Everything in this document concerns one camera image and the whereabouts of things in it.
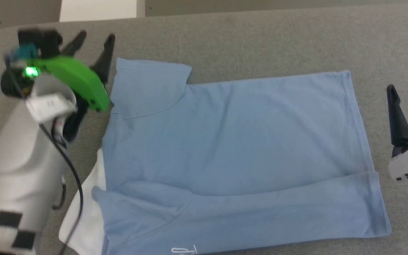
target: gray table surface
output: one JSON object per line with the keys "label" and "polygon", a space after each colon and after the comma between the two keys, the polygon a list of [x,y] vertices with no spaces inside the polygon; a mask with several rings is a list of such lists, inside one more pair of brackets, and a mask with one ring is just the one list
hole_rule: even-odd
{"label": "gray table surface", "polygon": [[[57,28],[65,41],[86,29],[88,38],[77,54],[84,63],[97,58],[105,37],[114,32],[116,57],[191,65],[191,84],[350,70],[375,168],[380,174],[392,234],[384,238],[323,240],[227,254],[408,255],[408,183],[393,181],[388,176],[392,146],[385,94],[388,84],[396,85],[408,118],[408,5],[217,13],[45,26]],[[16,31],[17,28],[0,30],[0,74],[4,68],[3,52],[17,45]],[[16,100],[0,92],[0,129],[15,103]],[[95,163],[108,118],[108,113],[89,113],[70,150],[82,180]],[[70,203],[77,189],[70,171],[66,178],[70,184],[67,195]],[[64,215],[65,210],[51,214],[41,254],[59,252],[58,230]]]}

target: blue t-shirt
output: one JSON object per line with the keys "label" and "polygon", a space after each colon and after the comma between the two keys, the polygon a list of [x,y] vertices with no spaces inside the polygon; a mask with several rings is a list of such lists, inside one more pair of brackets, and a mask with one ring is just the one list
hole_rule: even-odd
{"label": "blue t-shirt", "polygon": [[350,73],[187,85],[118,59],[94,189],[103,254],[205,254],[390,234]]}

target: glowing green led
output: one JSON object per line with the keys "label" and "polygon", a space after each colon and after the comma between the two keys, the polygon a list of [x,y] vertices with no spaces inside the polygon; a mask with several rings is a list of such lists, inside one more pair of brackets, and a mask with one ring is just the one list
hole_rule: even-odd
{"label": "glowing green led", "polygon": [[35,67],[27,67],[24,70],[24,74],[26,74],[27,77],[35,77],[39,75],[39,71],[37,71],[37,68]]}

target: white fabric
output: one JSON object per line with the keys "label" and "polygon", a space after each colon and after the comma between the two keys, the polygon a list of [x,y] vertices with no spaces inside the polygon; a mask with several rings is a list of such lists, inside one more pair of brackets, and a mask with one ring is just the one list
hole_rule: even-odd
{"label": "white fabric", "polygon": [[[92,199],[91,190],[94,186],[106,190],[102,149],[97,151],[97,162],[82,185],[84,195],[83,214],[78,226],[76,226],[75,233],[68,243],[68,246],[79,255],[100,255],[102,253],[103,218],[100,205]],[[66,241],[77,219],[79,206],[80,197],[77,192],[61,225],[59,239],[62,242]]]}

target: black square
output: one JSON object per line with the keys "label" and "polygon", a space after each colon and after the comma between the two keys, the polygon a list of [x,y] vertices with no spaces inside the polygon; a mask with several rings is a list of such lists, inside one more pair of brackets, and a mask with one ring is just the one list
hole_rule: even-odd
{"label": "black square", "polygon": [[18,231],[15,241],[13,241],[13,248],[21,248],[32,250],[34,246],[35,233],[31,231]]}
{"label": "black square", "polygon": [[0,211],[0,226],[18,228],[21,221],[21,213]]}

